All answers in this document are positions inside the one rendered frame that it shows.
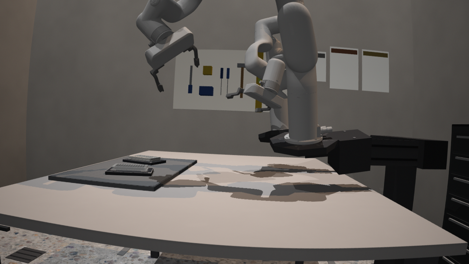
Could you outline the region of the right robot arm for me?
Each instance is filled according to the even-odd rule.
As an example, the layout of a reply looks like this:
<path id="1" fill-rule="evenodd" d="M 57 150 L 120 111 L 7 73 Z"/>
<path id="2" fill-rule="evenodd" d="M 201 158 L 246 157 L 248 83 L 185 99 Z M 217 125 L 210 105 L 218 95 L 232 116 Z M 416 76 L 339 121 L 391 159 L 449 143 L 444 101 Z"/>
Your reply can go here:
<path id="1" fill-rule="evenodd" d="M 286 61 L 280 41 L 272 36 L 278 33 L 277 16 L 257 21 L 254 43 L 245 53 L 246 70 L 262 80 L 260 86 L 275 89 L 284 99 L 281 109 L 270 110 L 272 131 L 288 129 L 288 97 L 283 93 L 287 89 Z M 258 57 L 258 52 L 265 52 L 267 62 Z"/>

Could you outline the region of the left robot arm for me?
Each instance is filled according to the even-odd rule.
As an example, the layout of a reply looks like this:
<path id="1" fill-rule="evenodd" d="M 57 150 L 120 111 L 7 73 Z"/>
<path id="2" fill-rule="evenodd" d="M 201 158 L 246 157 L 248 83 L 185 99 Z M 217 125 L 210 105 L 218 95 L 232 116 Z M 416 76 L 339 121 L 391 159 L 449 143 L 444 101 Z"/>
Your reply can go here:
<path id="1" fill-rule="evenodd" d="M 137 28 L 155 45 L 163 32 L 171 30 L 166 22 L 178 22 L 193 13 L 202 0 L 149 0 L 136 19 Z M 285 142 L 311 145 L 323 140 L 332 127 L 318 125 L 318 87 L 315 65 L 318 49 L 309 10 L 303 0 L 276 0 L 288 89 L 289 133 Z M 172 30 L 171 30 L 172 31 Z"/>

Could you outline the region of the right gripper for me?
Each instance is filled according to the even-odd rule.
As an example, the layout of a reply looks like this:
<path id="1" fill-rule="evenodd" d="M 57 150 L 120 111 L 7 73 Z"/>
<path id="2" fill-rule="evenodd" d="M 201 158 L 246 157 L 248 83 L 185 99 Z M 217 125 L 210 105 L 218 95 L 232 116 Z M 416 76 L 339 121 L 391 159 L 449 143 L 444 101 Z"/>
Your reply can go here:
<path id="1" fill-rule="evenodd" d="M 270 90 L 270 91 L 269 91 Z M 271 92 L 272 91 L 272 92 Z M 247 84 L 245 89 L 239 87 L 237 92 L 228 93 L 226 94 L 227 99 L 232 99 L 233 96 L 239 95 L 240 93 L 244 93 L 252 97 L 253 99 L 265 104 L 266 108 L 256 108 L 255 112 L 263 112 L 269 111 L 271 108 L 273 109 L 280 109 L 282 108 L 284 99 L 279 97 L 277 94 L 278 92 L 275 89 L 269 87 L 261 87 L 255 83 Z"/>

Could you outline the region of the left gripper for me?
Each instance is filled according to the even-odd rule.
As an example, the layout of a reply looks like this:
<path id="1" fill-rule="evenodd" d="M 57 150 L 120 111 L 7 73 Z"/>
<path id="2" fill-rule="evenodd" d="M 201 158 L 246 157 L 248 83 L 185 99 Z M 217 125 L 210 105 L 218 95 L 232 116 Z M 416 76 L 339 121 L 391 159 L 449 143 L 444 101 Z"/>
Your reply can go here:
<path id="1" fill-rule="evenodd" d="M 164 37 L 166 38 L 163 40 Z M 163 32 L 157 38 L 155 45 L 145 52 L 147 62 L 153 68 L 150 73 L 155 79 L 159 92 L 164 91 L 156 75 L 159 73 L 159 69 L 163 67 L 166 62 L 187 50 L 189 52 L 194 50 L 194 65 L 198 67 L 199 58 L 197 48 L 194 46 L 194 35 L 189 29 L 183 27 L 177 32 L 171 30 Z"/>

